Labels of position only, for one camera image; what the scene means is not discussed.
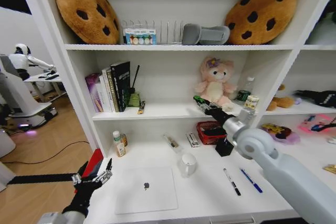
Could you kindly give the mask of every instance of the black book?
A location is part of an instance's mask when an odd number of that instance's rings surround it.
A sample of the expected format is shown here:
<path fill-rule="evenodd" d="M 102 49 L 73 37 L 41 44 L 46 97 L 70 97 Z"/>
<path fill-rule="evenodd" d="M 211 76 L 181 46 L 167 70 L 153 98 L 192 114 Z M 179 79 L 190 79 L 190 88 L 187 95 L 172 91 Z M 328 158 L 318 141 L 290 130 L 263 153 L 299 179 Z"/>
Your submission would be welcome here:
<path fill-rule="evenodd" d="M 120 61 L 112 64 L 110 67 L 119 112 L 123 112 L 126 109 L 128 102 L 130 101 L 130 62 Z"/>

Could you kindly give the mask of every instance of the purple light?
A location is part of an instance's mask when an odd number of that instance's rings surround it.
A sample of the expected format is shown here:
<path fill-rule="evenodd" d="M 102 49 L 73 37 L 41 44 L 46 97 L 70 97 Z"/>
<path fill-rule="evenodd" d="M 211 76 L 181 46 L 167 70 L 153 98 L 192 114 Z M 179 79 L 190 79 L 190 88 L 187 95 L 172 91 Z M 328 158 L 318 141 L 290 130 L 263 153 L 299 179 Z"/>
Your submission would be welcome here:
<path fill-rule="evenodd" d="M 28 135 L 35 136 L 37 132 L 36 131 L 27 131 L 26 133 Z"/>

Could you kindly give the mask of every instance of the book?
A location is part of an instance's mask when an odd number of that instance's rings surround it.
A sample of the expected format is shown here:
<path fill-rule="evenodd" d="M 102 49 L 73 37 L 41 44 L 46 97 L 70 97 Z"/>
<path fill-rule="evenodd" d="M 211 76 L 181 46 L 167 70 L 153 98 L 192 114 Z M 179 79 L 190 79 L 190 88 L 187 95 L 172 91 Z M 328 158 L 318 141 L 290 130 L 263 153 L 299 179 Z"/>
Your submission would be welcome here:
<path fill-rule="evenodd" d="M 105 96 L 103 94 L 103 88 L 105 90 L 105 87 L 102 86 L 100 81 L 98 83 L 96 83 L 96 88 L 97 88 L 97 92 L 98 92 L 98 96 L 99 96 L 101 106 L 103 108 L 103 112 L 112 112 L 111 107 L 110 107 L 110 102 L 105 98 Z"/>
<path fill-rule="evenodd" d="M 119 111 L 123 112 L 130 100 L 130 62 L 120 61 L 111 66 L 113 86 L 117 97 Z"/>
<path fill-rule="evenodd" d="M 99 81 L 100 81 L 100 84 L 101 84 L 101 92 L 102 92 L 102 96 L 103 96 L 103 99 L 105 101 L 105 107 L 106 107 L 106 108 L 104 108 L 104 106 L 103 106 L 103 110 L 104 110 L 104 112 L 113 112 L 113 109 L 112 109 L 111 103 L 110 103 L 110 99 L 109 99 L 109 95 L 107 94 L 107 88 L 106 88 L 106 85 L 105 85 L 104 76 L 102 74 L 99 76 Z"/>
<path fill-rule="evenodd" d="M 111 68 L 106 70 L 106 75 L 107 75 L 107 79 L 108 79 L 111 94 L 112 94 L 114 109 L 116 110 L 116 112 L 120 112 L 119 105 L 118 105 L 118 98 L 117 98 L 117 94 L 116 94 L 116 91 L 115 91 L 116 89 L 115 89 L 115 86 L 114 86 L 114 83 L 113 83 Z"/>
<path fill-rule="evenodd" d="M 103 112 L 103 108 L 101 106 L 101 101 L 99 99 L 96 83 L 99 82 L 99 74 L 92 73 L 85 77 L 86 84 L 89 89 L 89 93 L 92 99 L 93 107 L 96 112 Z"/>
<path fill-rule="evenodd" d="M 111 90 L 111 86 L 110 86 L 110 83 L 109 83 L 109 79 L 107 77 L 107 71 L 110 71 L 110 70 L 111 70 L 110 67 L 104 68 L 102 70 L 102 75 L 103 75 L 104 84 L 105 84 L 105 88 L 106 88 L 106 91 L 107 91 L 107 95 L 108 95 L 108 98 L 109 98 L 109 102 L 110 102 L 110 106 L 111 106 L 112 112 L 118 112 L 115 109 L 116 106 L 114 105 L 114 99 L 112 97 L 112 90 Z"/>

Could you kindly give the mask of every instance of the white tabletop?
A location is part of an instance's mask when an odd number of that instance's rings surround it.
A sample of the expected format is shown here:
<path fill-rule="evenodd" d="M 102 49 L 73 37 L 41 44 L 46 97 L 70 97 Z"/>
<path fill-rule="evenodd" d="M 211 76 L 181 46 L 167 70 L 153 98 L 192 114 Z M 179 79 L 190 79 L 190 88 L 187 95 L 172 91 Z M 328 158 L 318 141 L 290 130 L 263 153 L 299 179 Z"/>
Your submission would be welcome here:
<path fill-rule="evenodd" d="M 45 82 L 62 82 L 60 76 L 53 78 L 51 80 L 46 80 L 46 78 L 54 76 L 58 74 L 57 72 L 54 74 L 49 74 L 47 75 L 47 73 L 41 73 L 41 74 L 37 74 L 35 76 L 30 76 L 28 79 L 24 80 L 24 82 L 35 82 L 35 81 L 45 81 Z"/>
<path fill-rule="evenodd" d="M 195 155 L 198 168 L 190 178 L 182 178 L 176 166 L 177 157 L 161 139 L 148 137 L 135 139 L 128 136 L 129 146 L 124 157 L 117 157 L 111 150 L 111 179 L 96 190 L 91 198 L 89 214 L 85 224 L 121 223 L 161 219 L 196 218 L 206 216 L 267 216 L 291 218 L 298 214 L 262 176 L 255 161 L 242 158 L 236 151 L 230 156 L 220 157 L 214 146 L 202 145 L 191 149 L 186 139 L 176 139 L 185 151 Z M 336 145 L 328 144 L 324 137 L 303 136 L 297 145 L 277 143 L 277 149 L 301 161 L 324 183 L 336 191 L 336 175 L 322 169 L 322 166 L 336 163 Z M 105 158 L 100 171 L 104 170 L 109 158 Z M 177 210 L 115 215 L 114 208 L 118 183 L 123 169 L 170 166 L 173 170 L 175 190 L 179 208 Z M 260 194 L 240 172 L 243 168 L 264 191 Z M 227 168 L 241 192 L 237 196 L 223 172 Z"/>

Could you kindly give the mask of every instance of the red object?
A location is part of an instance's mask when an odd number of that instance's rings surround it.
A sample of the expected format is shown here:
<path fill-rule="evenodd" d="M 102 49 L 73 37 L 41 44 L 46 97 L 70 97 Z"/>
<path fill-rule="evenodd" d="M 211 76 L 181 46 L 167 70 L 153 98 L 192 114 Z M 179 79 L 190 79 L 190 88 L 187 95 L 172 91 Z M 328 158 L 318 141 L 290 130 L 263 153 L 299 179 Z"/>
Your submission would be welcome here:
<path fill-rule="evenodd" d="M 198 136 L 199 139 L 201 139 L 203 144 L 217 144 L 217 141 L 221 138 L 226 138 L 226 135 L 218 135 L 218 136 L 208 136 L 205 135 L 204 132 L 201 130 L 201 128 L 203 130 L 210 130 L 213 129 L 215 127 L 220 127 L 220 123 L 216 122 L 216 121 L 206 121 L 206 122 L 199 122 L 197 124 L 197 132 L 198 132 Z"/>
<path fill-rule="evenodd" d="M 85 171 L 82 177 L 87 177 L 93 171 L 94 167 L 101 160 L 103 160 L 103 154 L 101 153 L 100 149 L 95 149 L 95 151 L 93 152 L 93 155 L 90 158 L 88 165 L 85 168 Z"/>

